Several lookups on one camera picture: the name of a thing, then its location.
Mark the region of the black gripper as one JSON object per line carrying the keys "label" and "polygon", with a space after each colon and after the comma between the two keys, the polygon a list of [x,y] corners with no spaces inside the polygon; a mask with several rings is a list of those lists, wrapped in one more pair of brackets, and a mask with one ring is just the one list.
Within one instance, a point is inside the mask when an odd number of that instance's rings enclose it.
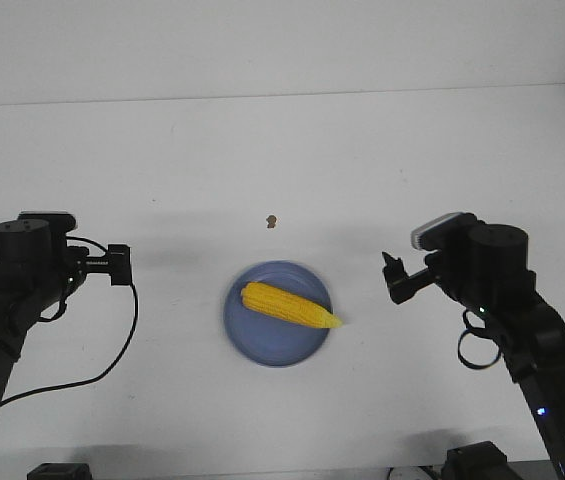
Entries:
{"label": "black gripper", "polygon": [[395,304],[402,304],[429,285],[437,285],[452,300],[460,300],[467,277],[465,250],[445,249],[425,256],[426,268],[408,275],[400,258],[382,252],[382,269],[389,296]]}
{"label": "black gripper", "polygon": [[131,285],[131,251],[125,244],[102,244],[84,237],[64,235],[63,287],[77,290],[89,274],[108,274],[112,286]]}

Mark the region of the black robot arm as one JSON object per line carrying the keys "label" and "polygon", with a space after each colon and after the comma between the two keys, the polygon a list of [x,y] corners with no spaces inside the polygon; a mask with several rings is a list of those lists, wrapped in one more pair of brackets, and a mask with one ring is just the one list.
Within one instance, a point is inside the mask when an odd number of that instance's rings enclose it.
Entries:
{"label": "black robot arm", "polygon": [[401,259],[385,253],[391,300],[401,304],[437,285],[482,321],[467,323],[466,333],[497,346],[496,357],[521,389],[556,474],[565,479],[565,321],[536,290],[527,233],[458,213],[419,227],[411,240],[425,251],[425,267],[409,275]]}
{"label": "black robot arm", "polygon": [[90,274],[106,274],[114,286],[133,284],[130,247],[110,244],[95,257],[94,241],[71,236],[76,227],[67,212],[22,212],[0,223],[0,409],[13,401],[5,395],[13,366],[45,310],[56,306],[52,318],[61,318]]}

